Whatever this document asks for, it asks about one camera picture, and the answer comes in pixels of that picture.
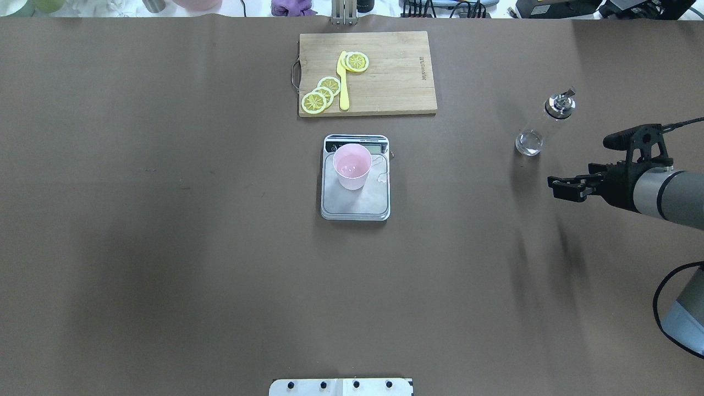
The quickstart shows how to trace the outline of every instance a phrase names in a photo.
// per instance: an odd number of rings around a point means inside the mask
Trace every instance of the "purple cloth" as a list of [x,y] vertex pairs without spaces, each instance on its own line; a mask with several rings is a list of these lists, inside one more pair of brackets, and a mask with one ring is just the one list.
[[310,0],[271,0],[271,14],[274,16],[315,15]]

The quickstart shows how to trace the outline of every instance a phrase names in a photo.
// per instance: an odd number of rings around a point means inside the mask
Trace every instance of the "plastic cup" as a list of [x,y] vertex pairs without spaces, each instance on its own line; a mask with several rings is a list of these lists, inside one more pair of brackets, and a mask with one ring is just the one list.
[[348,143],[335,151],[332,165],[335,167],[342,187],[347,190],[359,190],[369,176],[372,155],[363,145]]

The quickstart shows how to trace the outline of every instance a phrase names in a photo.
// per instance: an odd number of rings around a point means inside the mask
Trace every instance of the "clear water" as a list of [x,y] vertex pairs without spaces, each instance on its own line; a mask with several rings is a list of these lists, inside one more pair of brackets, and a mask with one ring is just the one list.
[[346,156],[337,163],[337,170],[346,178],[358,178],[364,175],[369,168],[365,166],[365,159],[359,156]]
[[543,137],[534,130],[525,130],[516,137],[516,149],[519,153],[534,156],[543,148]]

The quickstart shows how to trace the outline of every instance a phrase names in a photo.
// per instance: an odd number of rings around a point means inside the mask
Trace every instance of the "white mounting plate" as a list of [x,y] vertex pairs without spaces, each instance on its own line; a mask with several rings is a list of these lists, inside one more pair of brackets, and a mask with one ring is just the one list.
[[269,396],[413,396],[412,378],[281,379]]

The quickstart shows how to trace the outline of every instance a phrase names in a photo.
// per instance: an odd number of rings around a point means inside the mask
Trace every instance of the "yellow plastic knife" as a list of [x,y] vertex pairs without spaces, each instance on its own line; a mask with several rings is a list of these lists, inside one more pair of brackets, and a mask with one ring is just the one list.
[[340,75],[340,110],[350,108],[350,96],[347,93],[347,69],[342,65],[345,55],[347,55],[347,51],[342,51],[337,59],[337,74]]

